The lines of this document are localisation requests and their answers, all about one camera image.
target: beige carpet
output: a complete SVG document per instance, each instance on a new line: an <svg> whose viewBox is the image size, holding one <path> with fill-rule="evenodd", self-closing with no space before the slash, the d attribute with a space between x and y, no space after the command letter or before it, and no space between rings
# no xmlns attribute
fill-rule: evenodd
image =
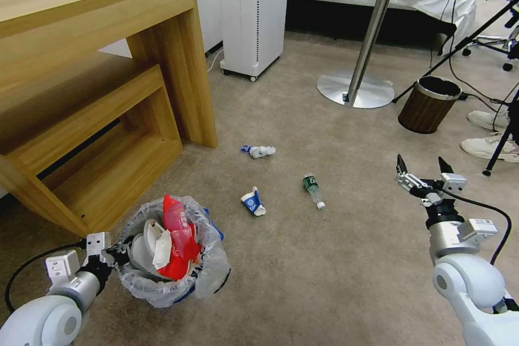
<svg viewBox="0 0 519 346"><path fill-rule="evenodd" d="M482 4L478 22L500 4ZM76 345L463 344L453 311L432 285L425 211L394 182L396 155L426 178L437 177L436 159L443 156L469 180L466 196L502 207L513 218L519 167L499 162L487 178L481 175L486 161L460 149L461 140L488 133L465 118L482 108L475 99L456 103L437 133L418 135L396 120L404 100L357 110L322 97L317 77L352 68L359 49L359 42L289 33L283 56L256 83L223 76L216 66L209 79L220 146L187 144L139 204L169 192L208 207L225 233L229 282L210 299L193 297L157 310L112 276ZM400 92L428 63L426 50L377 45L368 72L392 80ZM502 56L484 49L453 60L460 76L495 97L504 97L517 81L517 71L503 72L502 63ZM448 67L437 74L450 77ZM277 153L253 160L240 153L242 144L273 145ZM302 188L310 171L325 196L323 211ZM251 217L239 201L253 185L267 208L261 218ZM23 261L77 238L18 203L2 206L3 288ZM492 218L504 230L498 214L465 204L459 211ZM482 255L489 258L497 244L496 238L487 242ZM515 230L497 262L515 294L518 252ZM16 282L14 304L44 294L48 285L39 262ZM0 318L6 315L1 306Z"/></svg>

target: shoe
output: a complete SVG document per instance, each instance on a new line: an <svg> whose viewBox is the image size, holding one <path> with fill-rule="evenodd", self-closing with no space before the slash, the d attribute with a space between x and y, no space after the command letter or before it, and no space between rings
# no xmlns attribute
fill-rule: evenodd
<svg viewBox="0 0 519 346"><path fill-rule="evenodd" d="M494 122L494 128L496 130L504 131L508 126L508 111L503 110L499 112L497 116L494 112L472 111L467 115L467 119L470 123L474 123L487 130L493 130L492 122Z"/></svg>
<svg viewBox="0 0 519 346"><path fill-rule="evenodd" d="M491 159L502 135L502 132L496 132L486 138L465 139L460 143L460 146L467 153L476 157ZM519 162L519 146L514 141L508 139L498 159L506 162Z"/></svg>

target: trash can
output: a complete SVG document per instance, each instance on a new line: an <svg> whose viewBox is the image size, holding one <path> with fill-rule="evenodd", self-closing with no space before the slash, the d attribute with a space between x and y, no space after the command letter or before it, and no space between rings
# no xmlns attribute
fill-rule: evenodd
<svg viewBox="0 0 519 346"><path fill-rule="evenodd" d="M422 77L416 83L398 116L406 129L432 134L461 94L461 88L442 77Z"/></svg>
<svg viewBox="0 0 519 346"><path fill-rule="evenodd" d="M127 263L117 268L119 279L130 293L145 299L155 308L166 308L179 303L192 293L205 298L218 292L229 277L231 266L222 246L223 234L215 227L209 212L192 197L175 197L184 205L188 222L196 228L197 243L202 247L200 263L181 280L158 280L149 272ZM162 221L163 199L143 204L119 235L119 243L128 241L142 232L147 219Z"/></svg>

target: cable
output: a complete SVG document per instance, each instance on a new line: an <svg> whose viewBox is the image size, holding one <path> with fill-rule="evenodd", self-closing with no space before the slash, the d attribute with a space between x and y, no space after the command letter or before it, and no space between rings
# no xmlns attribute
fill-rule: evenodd
<svg viewBox="0 0 519 346"><path fill-rule="evenodd" d="M477 201L474 201L474 200L470 200L470 199L467 199L467 198L455 195L452 192L449 192L448 190L445 190L445 189L442 189L442 188L439 188L439 190L442 191L443 193L446 193L447 195L457 199L457 200L461 200L462 202L466 202L466 203L473 204L473 205L478 205L479 207L483 207L483 208L490 209L492 211L496 211L497 213L503 215L504 218L507 220L507 230L505 231L505 233L503 235L503 239L501 239L501 242L497 246L496 251L494 251L494 254L492 255L492 259L490 260L490 264L494 265L494 263L496 262L497 256L499 255L499 253L503 249L504 244L507 242L508 236L510 235L510 232L512 231L512 219L510 219L510 216L508 216L506 214L506 212L504 212L504 211L500 210L499 208L494 207L492 205L480 203L480 202L477 202Z"/></svg>
<svg viewBox="0 0 519 346"><path fill-rule="evenodd" d="M454 24L454 11L455 11L455 9L456 9L456 1L457 1L457 0L454 0L454 3L453 3L453 11L452 11L452 14L451 14L451 16L450 16L450 23L451 23L451 24ZM451 42L450 42L450 52L452 52L452 50L453 50L453 46L454 46L454 35L455 35L455 32L453 32L452 40L451 40ZM494 102L494 101L497 100L497 99L492 99L491 97L485 95L482 91L480 91L480 90L479 90L478 88L476 88L475 86L473 86L473 85L469 84L467 81L465 81L465 80L459 78L458 75L454 72L454 69L453 69L453 63L452 63L451 59L452 59L452 57L449 57L449 68L450 68L450 72L453 74L453 76L454 76L454 78L455 78L456 80L458 80L459 82L465 84L465 85L468 86L469 88L475 90L477 93L479 93L479 94L480 94L481 96L483 96L484 98L488 99L490 102ZM492 111L496 112L496 110L495 110L494 108L490 107L487 103L485 103L485 105L486 105L488 108L490 108Z"/></svg>
<svg viewBox="0 0 519 346"><path fill-rule="evenodd" d="M474 94L467 94L467 96L472 96L472 97L475 97L477 98L480 102L482 102L484 105L486 105L488 107L489 110L497 113L498 111L493 108L492 106L490 106L490 104L488 104L485 100L483 100L482 98L480 98L478 95L474 95Z"/></svg>
<svg viewBox="0 0 519 346"><path fill-rule="evenodd" d="M442 11L442 14L440 16L440 22L443 21L443 14L445 13L445 10L447 9L447 6L449 5L449 2L450 2L450 0L447 0L447 2L445 3L445 7L443 7L443 11ZM433 61L432 61L433 60L432 59L432 57L433 57L433 50L432 50L433 49L433 44L434 44L434 37L433 37L433 39L431 41L431 45L429 47L429 69L433 67L432 66L433 65Z"/></svg>
<svg viewBox="0 0 519 346"><path fill-rule="evenodd" d="M16 277L18 277L18 275L22 272L22 270L24 270L27 266L29 266L34 261L36 261L42 257L45 257L49 254L55 253L57 251L71 249L71 248L84 248L85 244L86 244L86 240L82 239L81 241L76 242L76 243L70 243L67 245L58 246L54 249L47 250L46 252L38 254L37 256L35 256L35 257L31 258L30 260L26 261L25 263L23 263L18 269L16 269L15 272L12 274L11 278L9 279L9 281L7 282L7 285L5 286L5 292L4 292L4 301L5 301L5 305L7 306L7 309L9 309L9 312L13 313L15 311L15 308L12 306L12 303L11 303L11 288L12 288L12 284L15 281Z"/></svg>
<svg viewBox="0 0 519 346"><path fill-rule="evenodd" d="M496 114L494 115L494 119L492 120L492 131L493 132L496 132L496 127L495 127L495 124L496 124L496 119L497 119L497 115L499 115L499 111L501 110L501 107L503 107L503 105L508 105L506 103L507 101L507 98L510 97L510 95L512 94L512 92L519 86L519 81L517 82L517 84L515 84L515 86L510 90L510 92L508 92L507 96L503 99L503 101L501 102L501 104L499 105L499 108L497 109L496 111Z"/></svg>
<svg viewBox="0 0 519 346"><path fill-rule="evenodd" d="M215 65L216 58L218 58L218 54L220 54L222 51L223 51L223 49L220 50L218 53L216 53L215 58L212 60L211 67L208 69L207 73L209 73L212 70L212 67Z"/></svg>

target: green label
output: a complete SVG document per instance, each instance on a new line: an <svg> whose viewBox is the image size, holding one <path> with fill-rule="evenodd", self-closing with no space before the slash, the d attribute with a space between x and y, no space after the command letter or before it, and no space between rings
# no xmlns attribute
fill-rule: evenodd
<svg viewBox="0 0 519 346"><path fill-rule="evenodd" d="M303 185L306 190L312 186L316 186L319 188L319 185L317 185L317 181L315 180L314 176L308 176L303 179Z"/></svg>

